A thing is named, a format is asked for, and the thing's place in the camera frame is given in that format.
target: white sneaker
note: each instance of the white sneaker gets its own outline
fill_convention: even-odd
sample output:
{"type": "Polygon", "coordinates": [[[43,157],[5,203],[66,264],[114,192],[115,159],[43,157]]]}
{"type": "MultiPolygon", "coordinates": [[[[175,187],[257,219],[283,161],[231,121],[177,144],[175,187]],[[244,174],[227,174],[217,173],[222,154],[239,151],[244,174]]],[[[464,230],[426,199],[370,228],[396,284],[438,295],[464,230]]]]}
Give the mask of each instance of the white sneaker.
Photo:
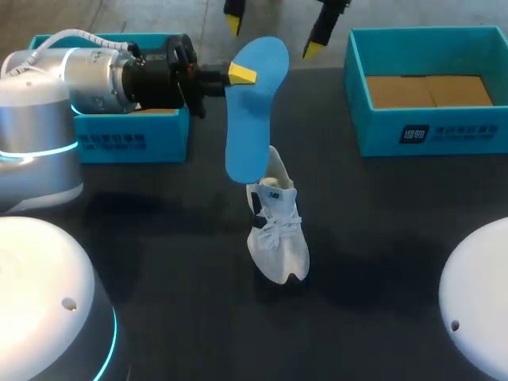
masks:
{"type": "Polygon", "coordinates": [[[304,280],[309,272],[309,249],[296,207],[296,189],[277,150],[270,146],[267,172],[247,185],[254,220],[247,239],[256,266],[272,282],[284,284],[290,274],[304,280]]]}

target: box label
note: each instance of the box label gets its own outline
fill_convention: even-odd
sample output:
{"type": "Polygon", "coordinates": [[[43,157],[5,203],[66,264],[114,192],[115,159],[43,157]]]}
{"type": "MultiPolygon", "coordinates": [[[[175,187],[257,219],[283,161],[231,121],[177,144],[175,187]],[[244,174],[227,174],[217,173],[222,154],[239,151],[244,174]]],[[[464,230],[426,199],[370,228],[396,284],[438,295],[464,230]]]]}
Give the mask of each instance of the box label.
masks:
{"type": "Polygon", "coordinates": [[[429,125],[407,125],[400,136],[400,144],[423,143],[429,133],[429,125]]]}
{"type": "Polygon", "coordinates": [[[84,151],[145,151],[146,139],[142,133],[78,135],[78,142],[84,151]]]}
{"type": "Polygon", "coordinates": [[[437,126],[431,141],[478,141],[491,140],[498,133],[497,125],[437,126]]]}

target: open box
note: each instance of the open box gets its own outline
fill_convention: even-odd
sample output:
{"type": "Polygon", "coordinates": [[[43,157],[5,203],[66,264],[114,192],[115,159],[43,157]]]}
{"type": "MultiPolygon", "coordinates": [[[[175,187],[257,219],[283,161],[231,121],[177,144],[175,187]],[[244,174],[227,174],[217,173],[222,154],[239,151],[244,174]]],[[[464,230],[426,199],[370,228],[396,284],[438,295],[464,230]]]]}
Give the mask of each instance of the open box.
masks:
{"type": "MultiPolygon", "coordinates": [[[[158,48],[167,33],[98,34],[116,42],[136,41],[140,48],[158,48]]],[[[50,35],[35,36],[29,49],[37,48],[50,35]]],[[[90,41],[68,37],[51,48],[98,48],[90,41]]],[[[186,108],[161,113],[76,115],[74,125],[81,162],[181,163],[187,157],[189,112],[186,108]]]]}
{"type": "Polygon", "coordinates": [[[508,44],[497,27],[354,29],[344,84],[362,156],[508,152],[508,44]],[[391,84],[383,83],[386,77],[391,84]],[[425,77],[433,77],[438,84],[431,86],[441,87],[448,100],[462,92],[475,100],[437,105],[432,93],[431,100],[422,95],[414,103],[419,107],[379,104],[390,92],[407,91],[408,82],[394,80],[416,83],[410,85],[414,95],[428,85],[425,77]],[[490,105],[485,97],[493,106],[471,106],[490,105]]]}

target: small hole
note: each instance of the small hole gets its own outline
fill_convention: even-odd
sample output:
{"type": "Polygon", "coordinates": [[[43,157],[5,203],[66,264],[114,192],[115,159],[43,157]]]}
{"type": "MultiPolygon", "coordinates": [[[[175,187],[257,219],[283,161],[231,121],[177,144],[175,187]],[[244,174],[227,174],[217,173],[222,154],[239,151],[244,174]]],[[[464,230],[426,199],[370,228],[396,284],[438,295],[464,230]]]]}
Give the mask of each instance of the small hole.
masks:
{"type": "Polygon", "coordinates": [[[62,300],[62,306],[64,307],[64,309],[69,311],[76,311],[78,309],[78,305],[72,298],[65,298],[64,300],[62,300]]]}
{"type": "Polygon", "coordinates": [[[454,320],[450,326],[452,327],[452,331],[455,332],[459,329],[460,323],[458,320],[454,320]]]}

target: cardboard inside box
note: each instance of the cardboard inside box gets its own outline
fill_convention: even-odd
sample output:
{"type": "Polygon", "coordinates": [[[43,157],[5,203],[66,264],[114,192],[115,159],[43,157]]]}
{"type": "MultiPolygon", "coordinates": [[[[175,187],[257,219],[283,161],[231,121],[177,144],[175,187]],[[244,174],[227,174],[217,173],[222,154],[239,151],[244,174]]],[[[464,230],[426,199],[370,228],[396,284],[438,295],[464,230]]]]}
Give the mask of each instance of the cardboard inside box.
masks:
{"type": "Polygon", "coordinates": [[[493,106],[479,76],[366,76],[375,109],[493,106]]]}

